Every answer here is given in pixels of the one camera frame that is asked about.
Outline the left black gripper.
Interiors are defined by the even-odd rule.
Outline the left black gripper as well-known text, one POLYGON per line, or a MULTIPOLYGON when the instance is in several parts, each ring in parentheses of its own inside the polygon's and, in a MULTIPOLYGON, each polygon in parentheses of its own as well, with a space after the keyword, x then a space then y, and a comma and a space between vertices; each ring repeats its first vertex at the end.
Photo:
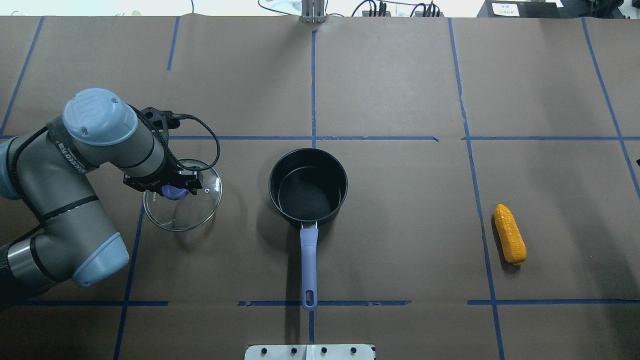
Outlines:
POLYGON ((123 184, 138 192, 152 192, 165 195, 163 187, 170 186, 179 191, 196 195, 202 189, 201 173, 193 170, 163 169, 144 177, 125 174, 123 184))

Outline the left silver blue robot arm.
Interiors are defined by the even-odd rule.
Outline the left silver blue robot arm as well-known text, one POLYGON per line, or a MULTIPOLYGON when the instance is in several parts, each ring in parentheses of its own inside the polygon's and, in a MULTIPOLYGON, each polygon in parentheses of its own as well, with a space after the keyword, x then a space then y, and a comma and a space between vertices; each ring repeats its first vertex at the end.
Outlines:
POLYGON ((41 129, 1 145, 1 196, 21 200, 38 225, 1 248, 1 310, 68 280, 91 287, 130 261, 87 174, 105 163, 138 192, 169 199, 201 189, 210 165, 187 166, 169 148, 169 130, 191 114, 135 109, 108 89, 77 92, 41 129))

